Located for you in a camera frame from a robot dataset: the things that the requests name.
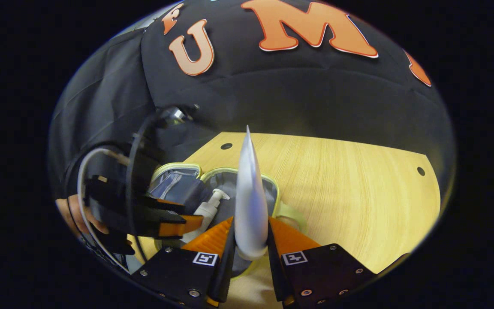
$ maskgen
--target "person's hand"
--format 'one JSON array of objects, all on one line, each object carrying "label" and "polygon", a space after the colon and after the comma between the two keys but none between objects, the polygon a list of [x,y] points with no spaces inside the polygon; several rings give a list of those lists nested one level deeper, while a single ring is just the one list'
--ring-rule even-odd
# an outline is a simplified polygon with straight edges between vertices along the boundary
[{"label": "person's hand", "polygon": [[[70,200],[71,213],[70,209],[68,209],[68,203],[65,198],[59,198],[58,200],[56,200],[57,208],[60,211],[60,214],[76,237],[81,236],[80,231],[89,234],[89,230],[87,229],[87,226],[83,221],[83,217],[81,217],[77,194],[70,196],[68,199]],[[76,221],[79,230],[77,230],[77,227],[74,224],[74,220],[72,220],[72,216]],[[85,216],[87,217],[88,221],[96,227],[96,229],[98,229],[102,233],[110,233],[108,227],[104,225],[104,223],[95,219],[94,215],[90,212],[90,208],[85,209]]]}]

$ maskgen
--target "black cable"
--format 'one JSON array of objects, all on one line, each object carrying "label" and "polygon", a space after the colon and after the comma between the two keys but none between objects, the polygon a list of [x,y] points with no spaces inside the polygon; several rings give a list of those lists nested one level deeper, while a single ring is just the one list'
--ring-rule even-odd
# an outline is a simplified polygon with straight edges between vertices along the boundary
[{"label": "black cable", "polygon": [[125,206],[127,209],[127,217],[129,219],[129,229],[131,230],[131,233],[133,237],[135,237],[135,242],[137,244],[137,248],[139,249],[139,252],[141,253],[142,258],[144,259],[145,263],[148,261],[146,258],[146,255],[144,253],[144,250],[142,250],[139,237],[137,236],[137,231],[135,227],[135,219],[134,219],[134,213],[133,213],[133,168],[135,167],[135,158],[137,156],[137,152],[139,151],[139,147],[141,142],[144,139],[144,134],[145,131],[148,129],[151,129],[151,126],[155,126],[157,124],[157,121],[159,120],[161,116],[162,111],[158,111],[155,114],[152,114],[149,116],[145,121],[143,122],[141,128],[139,129],[137,138],[135,141],[133,141],[132,146],[131,146],[131,152],[129,154],[129,159],[130,163],[127,166],[127,174],[125,178]]}]

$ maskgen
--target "wooden table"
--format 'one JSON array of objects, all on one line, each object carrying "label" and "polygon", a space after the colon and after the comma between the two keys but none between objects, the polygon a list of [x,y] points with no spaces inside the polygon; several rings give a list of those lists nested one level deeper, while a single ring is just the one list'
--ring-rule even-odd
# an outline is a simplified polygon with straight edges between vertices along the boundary
[{"label": "wooden table", "polygon": [[[185,162],[204,172],[237,168],[243,138],[245,133],[220,133]],[[261,172],[277,181],[282,201],[306,217],[306,235],[321,245],[341,245],[374,273],[413,251],[437,220],[439,187],[423,154],[315,137],[251,133],[251,138]],[[221,149],[225,143],[232,148]],[[148,256],[156,252],[153,243],[142,241]],[[221,304],[260,307],[281,308],[267,258],[251,274],[232,280],[228,301]]]}]

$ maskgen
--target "toiletry bag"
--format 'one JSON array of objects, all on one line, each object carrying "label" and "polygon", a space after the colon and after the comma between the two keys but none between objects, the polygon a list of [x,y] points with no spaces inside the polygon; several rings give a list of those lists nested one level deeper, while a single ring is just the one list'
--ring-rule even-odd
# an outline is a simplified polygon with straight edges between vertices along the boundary
[{"label": "toiletry bag", "polygon": [[[235,212],[235,186],[238,170],[235,168],[216,168],[203,172],[197,164],[171,163],[159,167],[153,174],[148,193],[153,197],[180,203],[186,206],[186,215],[192,215],[202,202],[208,201],[212,190],[224,191],[229,200],[221,199],[218,211],[208,229],[225,221]],[[288,217],[300,227],[306,229],[306,219],[296,209],[292,209],[281,201],[280,188],[276,181],[265,174],[261,175],[262,187],[266,195],[268,214],[273,218]],[[155,241],[155,250],[161,248],[161,241]],[[232,279],[249,273],[257,261],[246,261],[235,254],[232,267]]]}]

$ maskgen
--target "screw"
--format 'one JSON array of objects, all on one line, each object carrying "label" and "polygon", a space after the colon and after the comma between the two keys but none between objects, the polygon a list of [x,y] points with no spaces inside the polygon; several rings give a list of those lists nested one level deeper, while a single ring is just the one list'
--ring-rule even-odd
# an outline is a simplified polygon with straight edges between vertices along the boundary
[{"label": "screw", "polygon": [[190,294],[191,297],[199,297],[201,293],[198,290],[190,290],[188,291],[188,294]]}]

